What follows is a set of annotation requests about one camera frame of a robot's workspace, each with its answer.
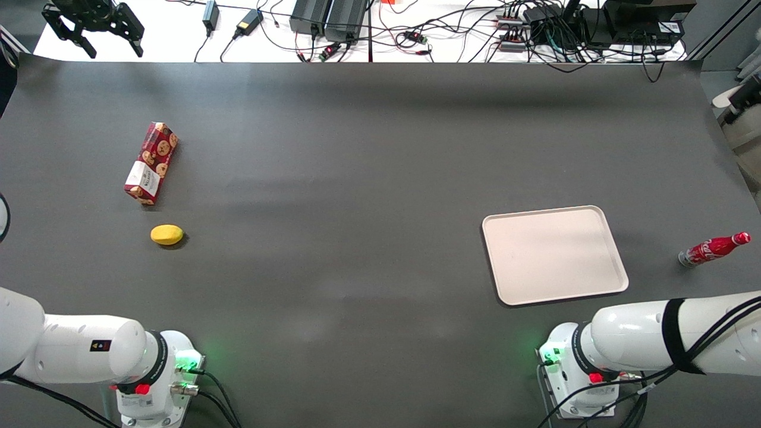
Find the power supply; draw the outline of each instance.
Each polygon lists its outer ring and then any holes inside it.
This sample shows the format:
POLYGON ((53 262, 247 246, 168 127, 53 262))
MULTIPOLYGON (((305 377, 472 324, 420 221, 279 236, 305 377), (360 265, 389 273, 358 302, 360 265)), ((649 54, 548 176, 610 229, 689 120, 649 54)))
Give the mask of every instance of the power supply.
POLYGON ((325 24, 325 38, 331 42, 356 43, 367 7, 367 0, 333 0, 325 24))
POLYGON ((291 14, 291 30, 300 34, 324 35, 331 0, 296 0, 291 14))

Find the dark gray table mat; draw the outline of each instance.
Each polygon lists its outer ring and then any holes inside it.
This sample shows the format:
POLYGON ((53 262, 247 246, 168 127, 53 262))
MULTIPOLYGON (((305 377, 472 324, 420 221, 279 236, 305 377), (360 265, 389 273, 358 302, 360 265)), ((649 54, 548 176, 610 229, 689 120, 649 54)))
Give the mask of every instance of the dark gray table mat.
MULTIPOLYGON (((247 428, 532 428, 532 349, 556 324, 758 286, 757 243, 689 272, 677 263, 705 238, 761 238, 698 76, 695 63, 650 85, 625 65, 27 57, 0 120, 2 285, 50 313, 185 332, 247 428), (181 143, 143 209, 122 185, 152 120, 181 143), (584 204, 606 213, 629 289, 501 305, 482 219, 584 204), (162 223, 185 229, 183 248, 148 239, 162 223)), ((752 426, 759 387, 679 374, 642 426, 752 426)), ((91 425, 11 388, 2 426, 91 425)), ((93 385, 57 388, 100 408, 93 385)), ((222 424, 194 401, 186 426, 222 424)))

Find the lemon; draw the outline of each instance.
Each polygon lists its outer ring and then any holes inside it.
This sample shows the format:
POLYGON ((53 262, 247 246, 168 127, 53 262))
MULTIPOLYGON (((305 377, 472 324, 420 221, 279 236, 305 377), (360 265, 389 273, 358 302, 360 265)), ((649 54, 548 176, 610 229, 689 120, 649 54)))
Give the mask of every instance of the lemon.
POLYGON ((175 225, 160 225, 151 230, 151 240, 160 245, 172 245, 183 238, 183 230, 175 225))

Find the red aluminum bottle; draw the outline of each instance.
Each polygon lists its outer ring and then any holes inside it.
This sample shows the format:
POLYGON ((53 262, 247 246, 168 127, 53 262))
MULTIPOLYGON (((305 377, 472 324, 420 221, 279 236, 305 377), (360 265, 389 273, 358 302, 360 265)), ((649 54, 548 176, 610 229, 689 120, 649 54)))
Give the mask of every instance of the red aluminum bottle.
POLYGON ((679 253, 679 262, 687 267, 695 267, 707 261, 722 258, 733 249, 750 242, 748 232, 740 232, 732 236, 709 239, 687 251, 679 253))

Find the plastic tray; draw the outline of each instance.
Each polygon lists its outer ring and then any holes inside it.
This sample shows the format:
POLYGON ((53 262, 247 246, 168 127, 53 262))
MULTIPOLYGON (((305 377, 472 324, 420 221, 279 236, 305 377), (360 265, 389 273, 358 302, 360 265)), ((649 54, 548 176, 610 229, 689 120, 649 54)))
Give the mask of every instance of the plastic tray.
POLYGON ((499 298, 508 305, 622 292, 629 286, 616 242, 596 206, 483 219, 499 298))

